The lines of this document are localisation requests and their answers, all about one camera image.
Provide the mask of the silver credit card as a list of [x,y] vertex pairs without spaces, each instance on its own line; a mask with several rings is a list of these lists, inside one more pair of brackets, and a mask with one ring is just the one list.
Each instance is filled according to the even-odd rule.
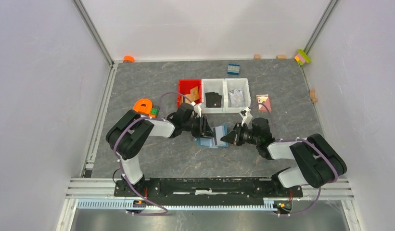
[[227,126],[217,126],[213,130],[215,137],[213,138],[213,144],[216,148],[228,147],[228,143],[221,140],[227,134]]

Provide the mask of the blue card holder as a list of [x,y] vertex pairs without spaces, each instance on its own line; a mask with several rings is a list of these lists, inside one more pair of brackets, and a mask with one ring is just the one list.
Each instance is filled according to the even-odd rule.
[[216,148],[213,144],[213,138],[195,138],[198,146],[207,147],[207,148]]

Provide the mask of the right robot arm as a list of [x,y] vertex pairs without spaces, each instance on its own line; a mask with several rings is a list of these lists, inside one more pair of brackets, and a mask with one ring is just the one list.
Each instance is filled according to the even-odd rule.
[[284,196],[293,186],[320,188],[347,172],[344,160],[320,134],[277,140],[265,118],[255,118],[251,128],[243,123],[235,124],[221,141],[235,146],[255,145],[259,155],[267,160],[294,160],[296,167],[283,169],[271,177],[271,190],[276,196]]

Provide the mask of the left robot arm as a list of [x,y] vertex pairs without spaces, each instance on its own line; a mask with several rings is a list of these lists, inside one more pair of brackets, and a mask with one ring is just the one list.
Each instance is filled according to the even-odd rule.
[[182,103],[167,118],[143,116],[129,110],[107,133],[106,141],[117,157],[126,180],[126,190],[133,196],[144,191],[143,172],[138,153],[146,140],[152,137],[175,138],[182,132],[190,132],[195,138],[213,138],[214,132],[201,115],[196,104]]

